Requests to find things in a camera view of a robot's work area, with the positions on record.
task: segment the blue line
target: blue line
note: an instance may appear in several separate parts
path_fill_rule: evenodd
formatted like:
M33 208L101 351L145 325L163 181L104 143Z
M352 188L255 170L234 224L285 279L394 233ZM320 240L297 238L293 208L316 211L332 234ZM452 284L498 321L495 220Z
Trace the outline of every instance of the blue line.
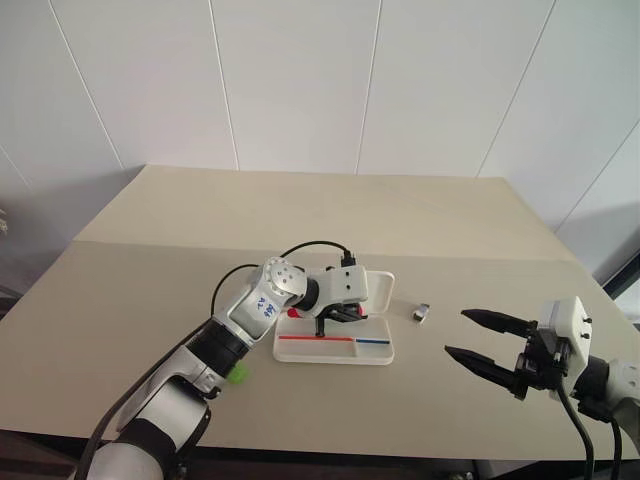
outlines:
M369 340L366 338L356 338L356 342L358 343L379 343L382 345L389 345L391 341L389 340Z

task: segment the red line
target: red line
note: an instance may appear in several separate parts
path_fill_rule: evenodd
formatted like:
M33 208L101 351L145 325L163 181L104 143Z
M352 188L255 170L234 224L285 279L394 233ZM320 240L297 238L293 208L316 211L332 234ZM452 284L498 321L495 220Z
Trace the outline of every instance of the red line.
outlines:
M353 342L351 337L314 337L311 335L278 335L280 340L333 340L337 342Z

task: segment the black wire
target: black wire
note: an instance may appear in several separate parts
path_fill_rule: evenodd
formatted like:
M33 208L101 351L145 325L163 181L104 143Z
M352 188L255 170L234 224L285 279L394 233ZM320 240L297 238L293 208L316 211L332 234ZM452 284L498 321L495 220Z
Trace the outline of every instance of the black wire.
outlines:
M580 434L580 438L582 438L582 443L584 443L584 451L585 451L585 465L584 465L584 480L591 480L593 477L593 443L591 442L591 438L589 438L589 434L587 430L584 428L584 425L578 418L575 410L571 406L569 402L569 397L567 397L567 392L564 391L564 385L562 384L562 380L558 382L558 397L560 397L560 401L562 402L562 406L564 407L567 415L571 419L573 426L576 427L578 433Z
M344 252L344 254L346 256L351 256L351 252L347 249L347 247L345 247L344 245L340 245L339 243L332 242L330 240L312 240L310 242L300 243L300 244L296 245L295 247L290 248L289 250L287 250L286 252L284 252L280 256L282 258L284 258L287 255L295 252L296 250L300 250L301 248L308 247L309 245L329 245L330 247L339 248L340 250L342 250Z
M253 267L256 268L258 265L256 265L255 263L245 263L244 265L238 265L235 268L232 268L231 270L229 270L224 277L222 277L220 279L220 281L218 282L218 285L216 285L216 289L213 291L213 295L211 296L211 315L213 315L215 313L215 309L216 309L216 298L218 297L218 292L220 291L220 287L222 286L222 284L224 283L224 281L229 278L233 273L237 272L238 270L242 269L242 268L249 268L249 267Z
M116 402L107 410L107 413L103 415L96 425L96 428L93 430L91 437L87 441L87 445L82 452L82 456L80 457L80 462L78 463L78 469L74 476L75 480L86 480L87 475L89 474L89 468L91 467L91 462L93 461L93 456L96 453L96 449L98 448L98 444L102 440L102 435L104 431L107 429L107 426L113 419L114 415L118 413L118 410L122 408L122 406L126 403L131 395L135 393L135 391L140 388L140 386L151 376L153 372L155 372L160 365L162 365L173 353L187 340L193 337L200 329L208 322L207 319L205 322L198 325L197 328L192 330L186 337L180 340L171 350L165 353L160 360L153 364L151 368L149 368L142 376L136 380L136 382L129 387L127 390Z
M611 419L611 429L613 430L613 465L611 467L611 480L618 480L620 475L620 461L622 460L622 435L620 425L615 418Z

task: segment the beige table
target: beige table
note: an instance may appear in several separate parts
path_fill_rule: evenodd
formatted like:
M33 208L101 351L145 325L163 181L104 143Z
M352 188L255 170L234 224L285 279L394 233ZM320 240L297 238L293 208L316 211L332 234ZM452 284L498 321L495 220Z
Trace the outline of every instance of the beige table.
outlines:
M395 273L386 367L284 364L267 337L249 378L212 402L207 446L418 457L582 459L561 405L525 402L455 363L445 344L512 368L522 339L463 308L535 318L579 295L592 353L639 360L638 335L574 257L501 179L144 171L0 322L0 428L88 436L146 367L207 317L220 276L310 239L352 248ZM335 263L326 247L296 254ZM224 301L240 285L226 285ZM416 304L432 305L423 325ZM584 418L597 458L607 425ZM624 436L625 456L636 456Z

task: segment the table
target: table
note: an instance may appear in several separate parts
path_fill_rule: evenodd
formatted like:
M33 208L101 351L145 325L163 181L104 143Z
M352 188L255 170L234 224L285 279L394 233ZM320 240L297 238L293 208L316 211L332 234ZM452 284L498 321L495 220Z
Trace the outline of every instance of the table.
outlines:
M561 405L525 402L455 363L469 348L512 368L522 339L459 315L536 318L579 295L592 353L639 360L615 304L502 179L240 173L147 166L0 322L0 428L86 437L109 405L208 316L220 276L300 241L330 239L397 278L386 367L285 364L272 337L249 377L212 402L205 446L411 457L583 459ZM313 247L300 265L335 264ZM232 277L219 301L230 298ZM422 325L410 318L432 308ZM583 417L596 458L608 425ZM110 430L107 437L113 437ZM637 454L624 436L625 458Z

